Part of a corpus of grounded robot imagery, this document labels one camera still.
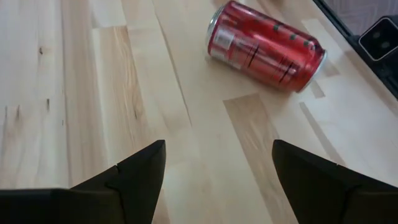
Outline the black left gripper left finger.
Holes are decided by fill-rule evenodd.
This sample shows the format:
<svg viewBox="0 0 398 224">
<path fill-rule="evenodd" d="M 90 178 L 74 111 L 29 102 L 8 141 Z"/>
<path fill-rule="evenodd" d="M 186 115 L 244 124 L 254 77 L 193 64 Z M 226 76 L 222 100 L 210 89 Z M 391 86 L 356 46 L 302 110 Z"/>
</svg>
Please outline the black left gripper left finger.
<svg viewBox="0 0 398 224">
<path fill-rule="evenodd" d="M 1 191 L 1 223 L 151 223 L 164 179 L 157 140 L 70 189 Z"/>
</svg>

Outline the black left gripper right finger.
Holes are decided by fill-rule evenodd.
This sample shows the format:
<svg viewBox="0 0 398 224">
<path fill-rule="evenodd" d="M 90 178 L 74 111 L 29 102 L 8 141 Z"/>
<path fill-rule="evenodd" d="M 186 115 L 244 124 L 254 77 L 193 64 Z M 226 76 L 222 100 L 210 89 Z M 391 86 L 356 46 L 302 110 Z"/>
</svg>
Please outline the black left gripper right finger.
<svg viewBox="0 0 398 224">
<path fill-rule="evenodd" d="M 397 223 L 397 187 L 281 139 L 272 160 L 299 223 Z"/>
</svg>

